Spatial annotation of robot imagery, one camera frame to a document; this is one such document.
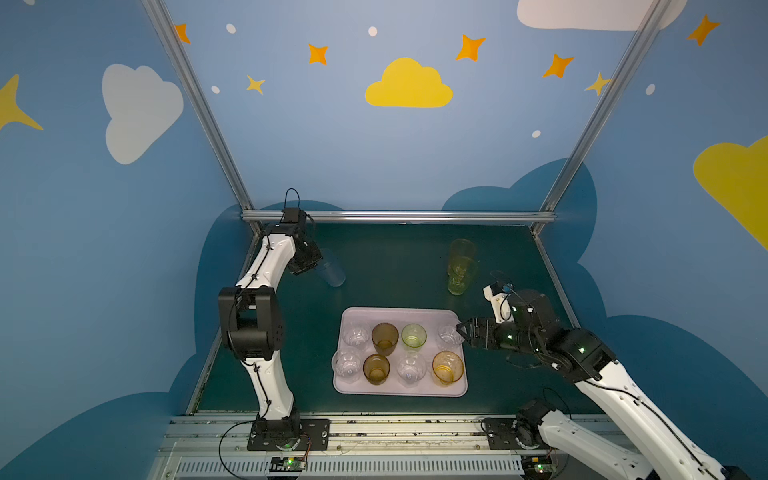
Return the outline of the frosted blue tall cup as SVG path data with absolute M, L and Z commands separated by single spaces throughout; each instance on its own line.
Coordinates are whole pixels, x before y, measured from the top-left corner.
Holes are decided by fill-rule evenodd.
M 331 287 L 342 286 L 346 281 L 346 274 L 340 261 L 328 248 L 321 248 L 320 252 L 322 258 L 318 261 L 315 272 Z

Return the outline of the clear smooth glass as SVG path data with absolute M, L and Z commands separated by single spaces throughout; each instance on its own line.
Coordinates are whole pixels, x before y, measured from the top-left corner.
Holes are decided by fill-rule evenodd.
M 437 327 L 437 342 L 442 350 L 459 350 L 464 338 L 457 330 L 457 323 L 442 323 Z

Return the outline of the tall green glass front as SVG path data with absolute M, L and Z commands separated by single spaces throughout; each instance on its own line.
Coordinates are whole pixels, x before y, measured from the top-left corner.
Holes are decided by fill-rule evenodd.
M 455 256 L 448 266 L 448 291 L 455 296 L 463 295 L 472 284 L 476 274 L 477 262 L 466 256 Z

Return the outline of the yellow amber smooth glass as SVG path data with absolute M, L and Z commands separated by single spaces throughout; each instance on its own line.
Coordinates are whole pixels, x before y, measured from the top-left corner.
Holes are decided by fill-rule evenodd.
M 441 385 L 452 385 L 463 378 L 465 366 L 462 358 L 452 351 L 440 351 L 432 360 L 432 372 Z

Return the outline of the clear faceted glass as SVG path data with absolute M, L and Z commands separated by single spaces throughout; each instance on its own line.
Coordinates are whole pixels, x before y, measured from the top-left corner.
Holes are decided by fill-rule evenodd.
M 362 375 L 363 359 L 358 349 L 341 348 L 334 353 L 331 366 L 336 380 L 352 383 Z
M 370 343 L 371 330 L 359 321 L 347 322 L 341 328 L 340 338 L 343 348 L 365 351 Z
M 402 385 L 415 387 L 427 373 L 426 360 L 418 352 L 406 352 L 397 361 L 396 371 Z

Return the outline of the pale green small glass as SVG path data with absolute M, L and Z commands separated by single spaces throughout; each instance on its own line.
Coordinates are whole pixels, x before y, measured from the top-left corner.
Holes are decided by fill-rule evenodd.
M 422 325 L 411 323 L 402 328 L 400 338 L 406 349 L 418 351 L 426 344 L 428 333 Z

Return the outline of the lilac plastic tray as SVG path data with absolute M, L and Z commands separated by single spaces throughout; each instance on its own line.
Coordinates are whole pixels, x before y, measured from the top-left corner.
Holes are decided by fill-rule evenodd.
M 341 328 L 347 322 L 359 321 L 370 327 L 371 333 L 373 328 L 383 322 L 388 322 L 395 325 L 399 330 L 399 341 L 397 343 L 394 352 L 386 356 L 390 362 L 390 374 L 388 379 L 381 385 L 372 385 L 364 377 L 363 370 L 360 378 L 352 383 L 343 383 L 334 378 L 333 372 L 333 385 L 337 392 L 347 395 L 385 395 L 385 396 L 419 396 L 419 397 L 461 397 L 468 389 L 468 379 L 466 373 L 466 366 L 464 362 L 463 347 L 459 350 L 447 350 L 457 353 L 463 360 L 465 366 L 465 373 L 462 379 L 452 385 L 441 385 L 432 372 L 432 360 L 433 357 L 440 351 L 444 351 L 440 348 L 437 342 L 437 327 L 445 322 L 457 323 L 457 315 L 449 310 L 427 310 L 427 309 L 402 309 L 402 308 L 374 308 L 374 307 L 350 307 L 346 309 L 341 317 L 341 326 L 338 339 L 337 350 L 343 348 L 341 346 Z M 427 333 L 428 339 L 426 344 L 418 351 L 412 351 L 406 349 L 400 338 L 400 332 L 402 328 L 408 324 L 417 323 L 422 325 Z M 396 371 L 397 361 L 406 352 L 418 352 L 420 353 L 427 364 L 427 373 L 425 377 L 415 386 L 407 388 L 402 385 L 398 379 Z M 364 360 L 372 354 L 378 354 L 373 346 L 370 338 L 370 343 L 365 351 L 360 351 L 361 357 Z

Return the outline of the dark amber dimpled glass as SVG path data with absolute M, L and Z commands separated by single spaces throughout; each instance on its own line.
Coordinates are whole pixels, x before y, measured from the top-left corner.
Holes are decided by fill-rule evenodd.
M 391 323 L 379 323 L 372 330 L 371 340 L 379 355 L 389 356 L 396 349 L 399 341 L 399 330 Z
M 383 384 L 390 374 L 390 362 L 388 358 L 381 354 L 369 355 L 363 363 L 363 374 L 370 384 Z

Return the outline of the tall green yellow glass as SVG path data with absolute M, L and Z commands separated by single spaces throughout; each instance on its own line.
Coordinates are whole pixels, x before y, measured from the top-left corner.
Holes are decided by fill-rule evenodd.
M 473 260 L 475 254 L 476 245 L 471 240 L 465 238 L 453 240 L 450 245 L 447 272 L 450 273 L 454 265 L 460 260 L 465 258 Z

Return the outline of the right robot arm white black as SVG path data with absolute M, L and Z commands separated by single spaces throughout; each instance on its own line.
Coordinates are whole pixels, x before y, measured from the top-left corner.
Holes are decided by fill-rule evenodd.
M 509 284 L 484 288 L 492 317 L 462 322 L 472 347 L 530 355 L 590 398 L 632 442 L 628 450 L 582 428 L 543 399 L 525 404 L 506 427 L 518 447 L 559 450 L 606 479 L 744 479 L 698 447 L 634 382 L 594 333 L 564 326 L 550 300 Z

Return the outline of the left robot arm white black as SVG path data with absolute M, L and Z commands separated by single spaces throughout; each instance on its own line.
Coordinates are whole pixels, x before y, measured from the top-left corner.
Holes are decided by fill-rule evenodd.
M 304 227 L 281 222 L 263 236 L 253 263 L 236 285 L 222 288 L 218 295 L 224 346 L 246 369 L 258 399 L 249 450 L 291 451 L 312 445 L 282 365 L 285 322 L 277 288 L 285 272 L 299 275 L 321 259 Z

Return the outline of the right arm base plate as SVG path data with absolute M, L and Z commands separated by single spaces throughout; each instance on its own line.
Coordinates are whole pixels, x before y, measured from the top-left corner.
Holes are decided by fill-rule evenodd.
M 481 421 L 491 450 L 535 450 L 541 447 L 538 430 L 525 419 L 486 417 Z

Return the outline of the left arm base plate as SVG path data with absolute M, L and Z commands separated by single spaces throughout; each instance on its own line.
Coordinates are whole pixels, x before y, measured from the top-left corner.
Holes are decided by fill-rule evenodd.
M 328 419 L 284 418 L 257 420 L 251 427 L 248 451 L 299 452 L 325 451 L 328 448 Z

